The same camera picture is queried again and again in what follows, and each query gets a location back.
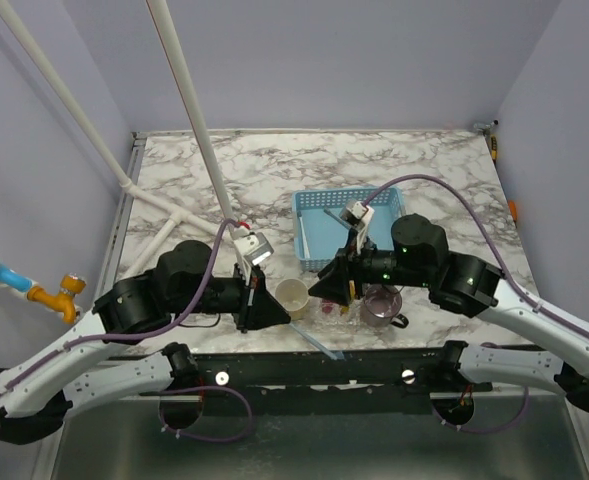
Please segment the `yellow mug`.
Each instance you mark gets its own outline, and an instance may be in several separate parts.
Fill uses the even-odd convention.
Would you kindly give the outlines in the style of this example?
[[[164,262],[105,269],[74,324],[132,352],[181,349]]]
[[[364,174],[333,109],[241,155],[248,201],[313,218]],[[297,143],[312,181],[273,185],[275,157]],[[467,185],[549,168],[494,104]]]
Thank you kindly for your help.
[[[309,304],[308,288],[299,279],[285,279],[275,289],[274,297],[287,311],[292,321],[304,317]]]

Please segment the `blue plastic basket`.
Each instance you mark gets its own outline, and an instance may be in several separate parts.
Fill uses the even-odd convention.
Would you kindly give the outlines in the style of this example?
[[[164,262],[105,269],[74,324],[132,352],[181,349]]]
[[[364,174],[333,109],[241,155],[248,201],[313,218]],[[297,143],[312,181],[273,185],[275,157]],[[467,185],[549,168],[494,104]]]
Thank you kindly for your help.
[[[365,200],[375,187],[351,187],[321,190],[299,190],[292,194],[291,206],[295,227],[294,249],[303,271],[318,272],[345,245],[348,229],[331,219],[324,212],[330,209],[340,216],[350,199]],[[369,238],[379,249],[391,250],[391,226],[406,213],[402,191],[391,187],[380,193],[372,202],[375,213],[369,226]],[[310,256],[304,258],[297,212],[302,211]]]

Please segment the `purple mug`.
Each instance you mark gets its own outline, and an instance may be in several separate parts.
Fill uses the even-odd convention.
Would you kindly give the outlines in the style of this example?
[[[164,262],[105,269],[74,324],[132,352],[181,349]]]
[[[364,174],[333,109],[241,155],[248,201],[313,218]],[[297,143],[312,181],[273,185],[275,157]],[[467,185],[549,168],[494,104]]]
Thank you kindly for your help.
[[[371,285],[361,301],[360,320],[372,328],[392,326],[405,329],[409,326],[409,320],[401,312],[402,306],[403,299],[398,288],[390,285]]]

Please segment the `light blue toothbrush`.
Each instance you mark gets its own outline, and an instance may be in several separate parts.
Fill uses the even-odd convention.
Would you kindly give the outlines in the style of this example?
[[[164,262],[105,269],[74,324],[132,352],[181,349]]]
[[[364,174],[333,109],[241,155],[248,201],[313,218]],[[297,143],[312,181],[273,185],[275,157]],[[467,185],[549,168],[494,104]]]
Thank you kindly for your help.
[[[343,354],[342,351],[332,351],[332,350],[330,350],[325,345],[323,345],[320,341],[318,341],[317,339],[315,339],[313,336],[311,336],[309,333],[305,332],[303,329],[301,329],[299,326],[297,326],[294,323],[290,323],[289,326],[290,326],[290,328],[293,331],[295,331],[299,336],[301,336],[307,343],[309,343],[310,345],[312,345],[319,352],[323,353],[330,360],[332,360],[332,361],[343,361],[345,359],[344,354]]]

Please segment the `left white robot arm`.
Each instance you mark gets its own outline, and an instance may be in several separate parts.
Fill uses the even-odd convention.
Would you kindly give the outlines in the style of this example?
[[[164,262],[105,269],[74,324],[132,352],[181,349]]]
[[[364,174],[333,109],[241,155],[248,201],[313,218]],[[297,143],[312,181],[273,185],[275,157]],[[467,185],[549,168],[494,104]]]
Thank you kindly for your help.
[[[115,283],[43,351],[14,368],[0,368],[0,441],[29,444],[102,404],[140,393],[183,395],[201,385],[194,357],[176,342],[131,364],[96,367],[185,315],[230,314],[243,333],[289,323],[259,266],[249,277],[236,267],[232,276],[217,278],[211,274],[215,252],[200,241],[179,243],[154,268]]]

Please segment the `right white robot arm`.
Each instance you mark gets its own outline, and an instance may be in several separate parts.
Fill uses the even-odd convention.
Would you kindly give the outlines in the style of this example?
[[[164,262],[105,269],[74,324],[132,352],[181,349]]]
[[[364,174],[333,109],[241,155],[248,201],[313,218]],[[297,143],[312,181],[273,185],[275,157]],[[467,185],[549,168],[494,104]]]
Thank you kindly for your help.
[[[507,383],[563,395],[589,413],[589,322],[544,301],[485,260],[450,250],[445,230],[411,214],[391,227],[390,250],[359,247],[356,233],[319,273],[312,297],[347,306],[362,287],[424,288],[440,309],[509,330],[534,344],[512,350],[460,343],[434,379],[454,392],[468,382]]]

